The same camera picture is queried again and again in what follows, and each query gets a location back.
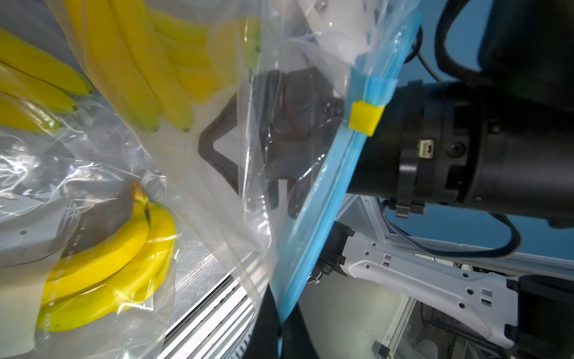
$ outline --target banana bunch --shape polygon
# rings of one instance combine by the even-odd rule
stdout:
[[[259,21],[244,18],[213,30],[149,10],[144,0],[63,0],[84,69],[131,125],[155,132],[160,118],[182,132],[192,104],[233,86],[235,40],[246,64],[257,59]]]
[[[76,102],[68,94],[92,91],[72,67],[0,28],[0,125],[55,131],[61,123],[51,112],[75,112]]]
[[[213,93],[241,81],[238,65],[251,68],[257,64],[261,40],[258,17],[211,27],[157,11],[150,11],[150,15],[178,80],[196,103],[205,103]]]
[[[173,218],[137,184],[132,197],[132,216],[114,235],[57,263],[44,287],[38,327],[78,328],[141,305],[164,282],[175,245]]]

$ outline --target clear plastic bag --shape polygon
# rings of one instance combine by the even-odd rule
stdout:
[[[0,357],[156,357],[191,235],[165,177],[46,4],[2,2],[0,67]]]
[[[394,92],[420,26],[417,5],[298,0],[278,2],[269,19],[272,39],[263,39],[258,73],[240,90],[238,116],[247,136],[244,212],[272,244],[267,261],[275,263],[270,285],[281,323]]]
[[[148,224],[133,199],[144,193],[133,190],[139,178],[12,150],[0,152],[0,173],[2,357],[158,353],[173,305],[176,230],[155,202]]]
[[[367,137],[353,109],[380,117],[418,1],[242,0],[206,18],[193,1],[48,3],[166,174],[166,203],[256,304],[272,278],[284,321]]]
[[[203,150],[243,162],[239,132],[208,132],[257,63],[258,12],[243,1],[203,10],[178,0],[47,3],[88,78],[165,174],[165,204],[257,302],[267,284],[261,258],[269,244],[245,226],[240,171],[235,167],[230,186]]]

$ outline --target black cable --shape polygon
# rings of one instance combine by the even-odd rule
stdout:
[[[405,64],[409,63],[412,59],[414,59],[418,55],[418,52],[421,50],[421,46],[422,46],[422,26],[418,28],[417,40],[413,44],[413,50],[410,52],[409,56],[406,57]]]
[[[413,50],[410,52],[409,56],[405,59],[405,64],[410,62],[415,57],[418,57],[419,61],[421,62],[422,66],[427,70],[427,72],[438,82],[441,82],[442,79],[438,74],[430,67],[428,62],[426,62],[425,57],[421,53],[421,46],[422,46],[423,34],[422,34],[422,26],[418,29],[417,32],[417,40],[413,44]]]
[[[480,72],[471,70],[452,60],[447,53],[447,48],[445,46],[448,31],[451,29],[452,23],[469,1],[470,0],[448,0],[447,4],[444,6],[443,13],[440,16],[438,25],[436,26],[436,63],[439,66],[439,69],[452,77],[467,83],[487,85],[490,84],[490,80],[484,77]]]
[[[419,61],[421,62],[422,66],[428,71],[428,73],[438,82],[442,82],[443,79],[440,78],[440,76],[438,76],[438,74],[430,67],[429,63],[426,62],[425,57],[422,55],[422,53],[418,53],[417,57],[419,59]]]
[[[404,231],[402,229],[395,226],[393,223],[391,223],[387,219],[387,216],[385,214],[385,209],[387,209],[389,206],[389,200],[384,200],[383,203],[379,204],[379,206],[381,208],[381,216],[383,217],[383,221],[385,222],[385,225],[387,225],[387,227],[391,228],[395,233],[397,233],[397,235],[399,237],[401,237],[403,240],[410,243],[413,247],[415,247],[416,249],[420,250],[421,252],[426,253],[432,257],[500,258],[500,257],[506,257],[506,256],[512,254],[513,252],[515,252],[518,249],[518,247],[520,247],[520,244],[522,244],[522,236],[520,235],[520,232],[518,231],[518,229],[516,229],[516,227],[514,227],[512,222],[510,222],[510,220],[508,219],[508,217],[505,214],[490,213],[491,216],[496,218],[498,221],[502,222],[504,225],[506,225],[510,229],[510,233],[511,233],[510,241],[504,247],[501,247],[498,249],[477,250],[474,252],[454,252],[454,251],[448,251],[448,250],[431,249],[431,248],[428,248],[424,245],[421,245],[416,240],[414,240],[408,236],[405,236]]]

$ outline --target black clamp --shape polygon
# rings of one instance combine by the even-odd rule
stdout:
[[[541,275],[507,279],[518,293],[518,325],[506,324],[505,337],[516,358],[571,359],[574,353],[574,281]]]
[[[347,274],[341,269],[341,265],[344,265],[346,260],[343,256],[343,250],[345,249],[347,238],[354,235],[355,231],[350,227],[335,221],[307,282],[317,280],[322,275],[329,275],[333,271],[346,277]]]
[[[414,186],[418,170],[418,134],[422,124],[422,80],[410,81],[411,100],[405,104],[401,159],[398,169],[397,217],[409,218],[410,213],[424,214],[424,204],[414,204]]]

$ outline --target white bracket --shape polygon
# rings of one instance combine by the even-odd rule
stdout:
[[[449,267],[381,244],[356,232],[347,239],[341,268],[355,278],[386,285],[461,321],[503,348],[514,342],[505,324],[518,324],[518,293],[506,277]]]

